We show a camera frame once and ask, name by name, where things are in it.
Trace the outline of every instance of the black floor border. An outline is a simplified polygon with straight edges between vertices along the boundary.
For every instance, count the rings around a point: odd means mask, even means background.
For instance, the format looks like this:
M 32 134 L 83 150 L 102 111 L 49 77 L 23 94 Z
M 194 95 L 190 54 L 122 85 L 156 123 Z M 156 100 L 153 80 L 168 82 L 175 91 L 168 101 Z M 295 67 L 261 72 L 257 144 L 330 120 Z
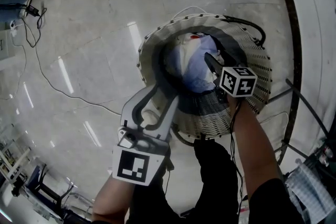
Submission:
M 302 50 L 301 50 L 301 34 L 300 34 L 300 27 L 299 27 L 299 21 L 298 16 L 295 8 L 294 0 L 285 0 L 289 21 L 290 21 L 290 28 L 292 32 L 292 40 L 293 40 L 293 53 L 294 53 L 294 81 L 293 85 L 298 90 L 301 89 L 301 80 L 302 80 Z M 295 119 L 298 112 L 299 107 L 299 100 L 300 98 L 296 95 L 292 95 L 292 102 L 290 106 L 290 112 L 289 112 L 289 122 L 285 131 L 285 135 L 283 137 L 283 144 L 289 143 L 290 138 L 292 136 L 293 128 Z M 278 160 L 278 164 L 280 165 L 284 155 L 286 153 L 287 147 L 284 147 L 284 149 L 281 150 L 280 158 Z

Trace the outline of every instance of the folded cloth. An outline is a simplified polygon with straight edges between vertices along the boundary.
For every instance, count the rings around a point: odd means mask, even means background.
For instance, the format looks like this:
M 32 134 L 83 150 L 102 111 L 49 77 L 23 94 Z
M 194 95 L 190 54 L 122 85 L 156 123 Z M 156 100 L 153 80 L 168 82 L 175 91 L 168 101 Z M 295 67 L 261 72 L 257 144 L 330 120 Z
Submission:
M 303 163 L 289 176 L 286 185 L 306 207 L 311 224 L 319 223 L 335 208 L 321 181 Z
M 190 91 L 202 93 L 213 90 L 216 76 L 204 61 L 206 52 L 223 62 L 211 36 L 203 33 L 180 35 L 166 58 L 166 69 L 171 75 L 180 78 Z

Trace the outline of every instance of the person's left arm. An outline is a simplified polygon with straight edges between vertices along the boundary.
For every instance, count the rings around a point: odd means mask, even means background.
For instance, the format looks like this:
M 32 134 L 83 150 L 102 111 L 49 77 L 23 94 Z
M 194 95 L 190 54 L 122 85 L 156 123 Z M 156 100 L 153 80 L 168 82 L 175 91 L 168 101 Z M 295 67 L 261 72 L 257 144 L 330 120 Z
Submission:
M 132 183 L 115 179 L 111 175 L 94 201 L 92 222 L 105 221 L 111 224 L 124 224 L 134 186 Z

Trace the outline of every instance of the person's right arm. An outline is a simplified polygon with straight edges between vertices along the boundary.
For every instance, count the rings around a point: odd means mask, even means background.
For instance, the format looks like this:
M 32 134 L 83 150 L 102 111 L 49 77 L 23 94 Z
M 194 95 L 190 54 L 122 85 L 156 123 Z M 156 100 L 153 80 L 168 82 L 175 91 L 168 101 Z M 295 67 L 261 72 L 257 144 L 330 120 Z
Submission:
M 228 102 L 233 116 L 237 100 L 228 96 Z M 263 183 L 280 178 L 278 165 L 267 135 L 245 100 L 236 115 L 233 128 L 245 174 L 247 195 L 250 199 Z

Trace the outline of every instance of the woven laundry basket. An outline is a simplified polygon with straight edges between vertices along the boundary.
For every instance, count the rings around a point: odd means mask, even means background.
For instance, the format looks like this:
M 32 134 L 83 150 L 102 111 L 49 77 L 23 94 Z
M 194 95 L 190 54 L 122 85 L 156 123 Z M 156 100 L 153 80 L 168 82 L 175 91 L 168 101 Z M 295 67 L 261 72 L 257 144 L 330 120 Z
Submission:
M 262 38 L 254 37 L 247 28 L 257 29 Z M 212 139 L 229 134 L 230 111 L 227 103 L 220 103 L 216 91 L 193 93 L 184 89 L 164 68 L 167 44 L 186 33 L 211 35 L 237 61 L 244 62 L 257 74 L 254 95 L 246 98 L 255 113 L 259 113 L 269 99 L 271 87 L 270 58 L 262 47 L 263 30 L 248 21 L 233 17 L 200 13 L 174 18 L 147 35 L 139 48 L 138 68 L 146 86 L 157 83 L 159 90 L 152 98 L 155 107 L 162 112 L 167 101 L 180 96 L 174 127 L 180 135 L 200 139 Z

